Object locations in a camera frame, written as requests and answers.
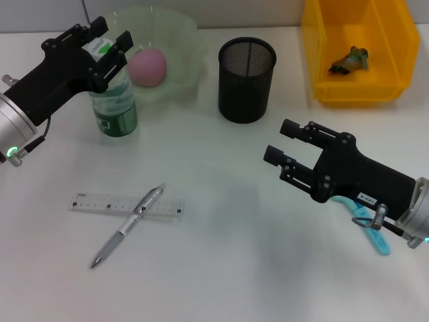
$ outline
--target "cable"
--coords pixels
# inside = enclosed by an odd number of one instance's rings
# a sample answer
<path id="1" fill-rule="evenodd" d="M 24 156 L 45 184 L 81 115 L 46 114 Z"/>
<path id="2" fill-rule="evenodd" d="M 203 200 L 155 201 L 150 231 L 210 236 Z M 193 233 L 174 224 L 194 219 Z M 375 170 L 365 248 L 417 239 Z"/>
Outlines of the cable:
<path id="1" fill-rule="evenodd" d="M 392 233 L 400 237 L 402 237 L 402 235 L 404 234 L 404 231 L 402 229 L 396 227 L 392 223 L 388 223 L 387 221 L 383 221 L 383 227 L 390 230 Z"/>
<path id="2" fill-rule="evenodd" d="M 364 218 L 364 217 L 354 217 L 351 219 L 351 221 L 353 223 L 355 223 L 356 225 L 362 227 L 362 228 L 371 228 L 371 224 L 373 219 L 372 218 Z"/>
<path id="3" fill-rule="evenodd" d="M 45 132 L 40 137 L 30 142 L 26 146 L 24 146 L 23 149 L 27 152 L 27 154 L 33 151 L 35 148 L 37 148 L 45 140 L 45 137 L 46 137 L 46 134 L 48 134 L 50 125 L 51 125 L 51 117 L 49 116 L 48 122 L 46 124 Z"/>
<path id="4" fill-rule="evenodd" d="M 42 136 L 44 137 L 44 138 L 46 138 L 46 134 L 48 134 L 48 131 L 49 131 L 49 127 L 51 126 L 51 117 L 49 116 L 48 117 L 48 122 L 47 122 L 47 124 L 46 124 L 46 129 L 45 129 L 45 132 L 42 134 Z"/>
<path id="5" fill-rule="evenodd" d="M 90 23 L 91 23 L 91 20 L 89 19 L 88 10 L 86 9 L 86 3 L 85 3 L 85 0 L 82 0 L 82 6 L 83 6 L 83 11 L 84 11 L 84 13 L 85 13 L 86 22 L 87 22 L 88 24 L 90 24 Z"/>

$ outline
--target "wall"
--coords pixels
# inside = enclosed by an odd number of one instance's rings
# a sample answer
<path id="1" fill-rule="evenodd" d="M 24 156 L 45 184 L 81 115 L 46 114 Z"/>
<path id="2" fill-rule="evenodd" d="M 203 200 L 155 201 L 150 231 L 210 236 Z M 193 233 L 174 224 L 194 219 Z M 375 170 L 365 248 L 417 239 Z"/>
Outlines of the wall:
<path id="1" fill-rule="evenodd" d="M 177 9 L 202 28 L 298 25 L 304 1 L 84 0 L 90 19 L 128 3 L 145 3 Z M 429 0 L 407 3 L 415 22 L 429 23 Z M 0 0 L 0 32 L 61 31 L 85 21 L 82 0 Z"/>

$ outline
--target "robotic arm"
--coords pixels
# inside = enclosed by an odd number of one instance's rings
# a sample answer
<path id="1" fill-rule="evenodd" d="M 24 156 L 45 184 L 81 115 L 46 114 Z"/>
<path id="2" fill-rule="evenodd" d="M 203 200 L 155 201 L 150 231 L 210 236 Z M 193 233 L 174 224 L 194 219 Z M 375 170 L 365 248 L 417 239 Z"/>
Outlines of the robotic arm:
<path id="1" fill-rule="evenodd" d="M 286 119 L 280 133 L 321 148 L 314 169 L 298 163 L 279 149 L 268 146 L 264 160 L 281 166 L 280 179 L 308 193 L 319 203 L 332 196 L 350 198 L 372 210 L 373 220 L 354 218 L 365 228 L 385 227 L 416 248 L 429 241 L 429 180 L 415 181 L 364 156 L 350 133 L 338 133 L 310 122 L 304 128 Z M 390 218 L 395 225 L 385 221 Z"/>
<path id="2" fill-rule="evenodd" d="M 82 47 L 102 36 L 108 27 L 98 17 L 90 27 L 75 25 L 55 39 L 43 42 L 43 62 L 21 80 L 6 78 L 11 88 L 0 93 L 0 162 L 19 166 L 22 158 L 44 141 L 44 135 L 24 146 L 37 134 L 36 126 L 50 119 L 75 94 L 102 93 L 109 81 L 127 64 L 125 52 L 133 47 L 124 32 L 96 62 Z"/>

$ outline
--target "label sticker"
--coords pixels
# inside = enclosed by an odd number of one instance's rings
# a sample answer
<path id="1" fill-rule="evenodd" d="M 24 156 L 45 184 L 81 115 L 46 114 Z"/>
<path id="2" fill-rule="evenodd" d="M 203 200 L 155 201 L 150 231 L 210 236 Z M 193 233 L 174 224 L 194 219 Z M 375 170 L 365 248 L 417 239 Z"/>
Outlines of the label sticker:
<path id="1" fill-rule="evenodd" d="M 369 195 L 366 195 L 365 193 L 359 193 L 357 196 L 358 199 L 365 201 L 366 203 L 369 203 L 370 205 L 375 205 L 377 203 L 377 199 L 374 199 L 373 197 L 370 197 Z"/>

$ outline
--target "pink ball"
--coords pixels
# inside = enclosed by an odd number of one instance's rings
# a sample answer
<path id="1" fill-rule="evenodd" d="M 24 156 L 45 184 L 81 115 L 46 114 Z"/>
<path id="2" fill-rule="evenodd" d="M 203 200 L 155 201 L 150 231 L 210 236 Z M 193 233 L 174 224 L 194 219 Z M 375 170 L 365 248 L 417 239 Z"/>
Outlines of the pink ball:
<path id="1" fill-rule="evenodd" d="M 146 49 L 138 52 L 128 62 L 131 80 L 140 86 L 159 85 L 167 75 L 167 60 L 158 49 Z"/>

